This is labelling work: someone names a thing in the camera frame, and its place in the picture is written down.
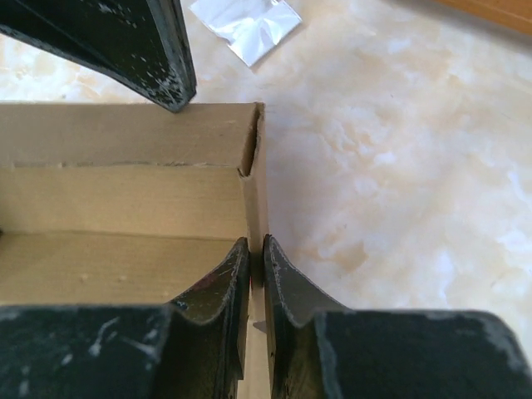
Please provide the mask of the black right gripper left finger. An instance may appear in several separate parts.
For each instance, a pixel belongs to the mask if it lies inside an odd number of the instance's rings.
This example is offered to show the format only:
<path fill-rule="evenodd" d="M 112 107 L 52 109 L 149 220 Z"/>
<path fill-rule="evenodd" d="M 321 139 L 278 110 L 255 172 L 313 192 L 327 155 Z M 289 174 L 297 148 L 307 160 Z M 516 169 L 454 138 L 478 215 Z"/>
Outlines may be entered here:
<path fill-rule="evenodd" d="M 250 253 L 164 304 L 1 309 L 4 398 L 234 398 L 244 377 Z"/>

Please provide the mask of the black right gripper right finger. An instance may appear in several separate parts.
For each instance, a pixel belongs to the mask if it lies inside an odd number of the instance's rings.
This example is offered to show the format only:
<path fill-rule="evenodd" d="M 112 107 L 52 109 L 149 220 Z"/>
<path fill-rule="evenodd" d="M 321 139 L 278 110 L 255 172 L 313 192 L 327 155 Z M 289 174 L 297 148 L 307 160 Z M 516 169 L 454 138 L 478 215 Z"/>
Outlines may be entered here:
<path fill-rule="evenodd" d="M 528 398 L 531 370 L 491 313 L 360 310 L 334 300 L 264 239 L 274 398 Z"/>

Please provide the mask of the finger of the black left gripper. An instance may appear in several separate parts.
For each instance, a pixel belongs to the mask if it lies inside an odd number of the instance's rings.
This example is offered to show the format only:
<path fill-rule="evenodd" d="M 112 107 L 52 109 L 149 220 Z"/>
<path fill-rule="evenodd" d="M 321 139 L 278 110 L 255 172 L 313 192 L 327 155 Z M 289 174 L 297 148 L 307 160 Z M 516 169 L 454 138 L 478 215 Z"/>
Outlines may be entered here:
<path fill-rule="evenodd" d="M 175 0 L 2 0 L 1 32 L 104 74 L 171 112 L 196 94 Z"/>

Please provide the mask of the small clear plastic bag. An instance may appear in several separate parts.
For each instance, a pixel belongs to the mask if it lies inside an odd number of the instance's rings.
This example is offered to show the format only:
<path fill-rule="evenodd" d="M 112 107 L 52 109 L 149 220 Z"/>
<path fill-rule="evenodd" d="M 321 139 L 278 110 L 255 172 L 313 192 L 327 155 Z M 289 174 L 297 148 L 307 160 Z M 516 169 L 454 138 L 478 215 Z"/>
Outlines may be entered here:
<path fill-rule="evenodd" d="M 197 0 L 190 11 L 252 67 L 297 28 L 301 17 L 285 1 Z"/>

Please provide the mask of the brown cardboard box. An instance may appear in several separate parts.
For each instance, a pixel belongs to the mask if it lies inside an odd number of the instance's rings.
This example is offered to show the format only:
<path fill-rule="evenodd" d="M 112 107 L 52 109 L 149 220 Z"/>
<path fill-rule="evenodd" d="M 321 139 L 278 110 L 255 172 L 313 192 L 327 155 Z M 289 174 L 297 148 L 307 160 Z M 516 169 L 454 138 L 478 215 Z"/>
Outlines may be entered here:
<path fill-rule="evenodd" d="M 267 398 L 267 232 L 261 103 L 1 107 L 1 309 L 164 304 L 247 239 L 234 398 Z"/>

